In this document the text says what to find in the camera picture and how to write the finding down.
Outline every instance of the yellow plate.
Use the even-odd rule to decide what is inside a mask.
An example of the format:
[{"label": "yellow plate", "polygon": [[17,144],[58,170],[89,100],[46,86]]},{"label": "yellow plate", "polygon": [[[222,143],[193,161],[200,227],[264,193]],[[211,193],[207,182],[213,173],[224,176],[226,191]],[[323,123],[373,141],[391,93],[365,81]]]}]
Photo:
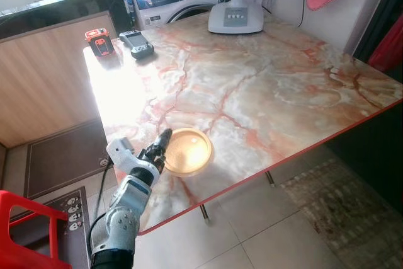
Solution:
[{"label": "yellow plate", "polygon": [[197,129],[176,129],[165,156],[165,167],[174,175],[193,175],[208,164],[212,156],[212,143]]}]

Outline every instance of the black cable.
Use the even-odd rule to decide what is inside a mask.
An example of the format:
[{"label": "black cable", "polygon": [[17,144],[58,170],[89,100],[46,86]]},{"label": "black cable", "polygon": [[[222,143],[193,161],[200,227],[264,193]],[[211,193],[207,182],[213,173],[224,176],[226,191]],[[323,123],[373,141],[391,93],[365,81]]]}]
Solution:
[{"label": "black cable", "polygon": [[96,223],[102,219],[105,216],[106,212],[104,212],[103,214],[101,214],[99,217],[97,217],[95,219],[95,221],[91,224],[91,227],[89,228],[89,231],[87,233],[87,252],[88,252],[88,256],[91,258],[91,255],[93,254],[93,249],[91,248],[91,233],[94,229],[94,226],[96,225]]},{"label": "black cable", "polygon": [[[96,201],[96,206],[95,206],[95,213],[94,217],[98,215],[98,210],[99,210],[99,203],[101,202],[101,197],[102,197],[102,191],[103,191],[103,185],[105,183],[105,178],[106,178],[106,173],[108,172],[108,169],[110,168],[111,164],[113,164],[111,157],[108,156],[108,164],[106,164],[105,169],[102,174],[102,180],[101,180],[101,187],[99,188],[99,193],[98,193],[98,199]],[[91,254],[93,250],[91,249],[91,233],[93,231],[93,228],[95,224],[102,219],[105,216],[106,212],[104,214],[101,214],[99,217],[95,219],[95,221],[91,224],[91,227],[89,228],[88,234],[87,234],[87,252],[89,257],[91,257]]]},{"label": "black cable", "polygon": [[103,171],[103,174],[102,174],[101,187],[99,188],[98,199],[96,201],[94,217],[96,217],[98,215],[99,203],[101,202],[101,197],[102,197],[102,192],[103,192],[103,185],[105,183],[106,173],[108,172],[108,169],[109,169],[111,164],[113,164],[112,159],[111,159],[111,157],[108,156],[108,164],[106,164],[105,170]]},{"label": "black cable", "polygon": [[304,0],[303,3],[302,3],[302,16],[301,16],[301,22],[300,22],[300,24],[298,25],[298,27],[300,27],[301,24],[302,24],[302,22],[304,21],[304,14],[305,14],[305,0]]},{"label": "black cable", "polygon": [[264,8],[265,10],[267,10],[267,12],[271,14],[271,11],[268,8],[265,8],[264,6],[262,6],[262,8]]}]

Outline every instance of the red cloth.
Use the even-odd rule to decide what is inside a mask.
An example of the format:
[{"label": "red cloth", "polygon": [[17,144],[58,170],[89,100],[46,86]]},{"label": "red cloth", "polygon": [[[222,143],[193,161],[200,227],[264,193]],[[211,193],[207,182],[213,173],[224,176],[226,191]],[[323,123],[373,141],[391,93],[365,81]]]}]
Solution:
[{"label": "red cloth", "polygon": [[381,72],[395,68],[403,58],[403,14],[372,53],[368,63]]}]

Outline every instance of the handheld device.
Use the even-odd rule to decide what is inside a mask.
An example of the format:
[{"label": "handheld device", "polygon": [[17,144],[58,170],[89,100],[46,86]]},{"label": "handheld device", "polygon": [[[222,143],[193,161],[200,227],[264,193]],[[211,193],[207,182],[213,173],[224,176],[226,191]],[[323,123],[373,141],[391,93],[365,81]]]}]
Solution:
[{"label": "handheld device", "polygon": [[142,59],[154,53],[154,47],[144,38],[141,31],[125,31],[119,34],[119,38],[130,47],[132,56],[136,59]]},{"label": "handheld device", "polygon": [[96,28],[95,30],[87,31],[86,40],[97,57],[104,57],[115,51],[109,37],[109,32],[105,28]]}]

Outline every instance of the marble pattern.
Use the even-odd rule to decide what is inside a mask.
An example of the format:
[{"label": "marble pattern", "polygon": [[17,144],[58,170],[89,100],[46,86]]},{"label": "marble pattern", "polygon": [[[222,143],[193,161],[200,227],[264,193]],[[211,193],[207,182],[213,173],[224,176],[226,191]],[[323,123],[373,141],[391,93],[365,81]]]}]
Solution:
[{"label": "marble pattern", "polygon": [[139,151],[166,127],[194,127],[213,144],[198,175],[162,173],[143,233],[402,99],[400,83],[268,14],[251,35],[212,34],[207,21],[143,32],[156,52],[139,62],[119,40],[100,60],[84,49],[108,142]]}]

